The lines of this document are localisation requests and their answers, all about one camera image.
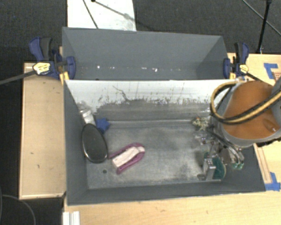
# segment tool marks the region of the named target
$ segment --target bin floor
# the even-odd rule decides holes
[[[101,164],[86,160],[88,187],[116,188],[200,182],[203,155],[201,132],[191,121],[116,121],[104,134],[109,154],[131,143],[145,147],[143,159],[120,175],[107,159]]]

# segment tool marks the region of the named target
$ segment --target blue tape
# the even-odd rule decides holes
[[[266,191],[277,191],[277,192],[279,192],[281,190],[281,183],[277,182],[275,173],[270,172],[270,174],[271,174],[273,182],[270,183],[270,184],[265,184]]]
[[[270,79],[274,79],[271,68],[278,68],[278,64],[276,64],[276,63],[264,63],[264,67],[266,69],[268,77]]]

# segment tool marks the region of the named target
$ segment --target wooden table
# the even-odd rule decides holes
[[[250,54],[247,60],[253,75],[274,84],[274,80],[268,78],[263,63],[276,63],[276,70],[281,71],[281,55]],[[25,64],[25,72],[30,70],[31,64]],[[66,190],[62,101],[59,81],[36,75],[24,79],[20,199],[61,197]],[[260,152],[265,154],[265,170],[268,166],[281,182],[281,142],[266,146]],[[64,209],[79,211],[82,225],[280,225],[281,191],[71,207],[65,205]]]

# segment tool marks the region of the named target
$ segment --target black oval object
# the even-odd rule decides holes
[[[101,163],[107,158],[106,142],[99,130],[92,124],[82,129],[82,148],[84,155],[92,163]]]

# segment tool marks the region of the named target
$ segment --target white panel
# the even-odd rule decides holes
[[[136,31],[132,0],[85,0],[98,28]],[[67,25],[96,28],[82,0],[67,0]]]

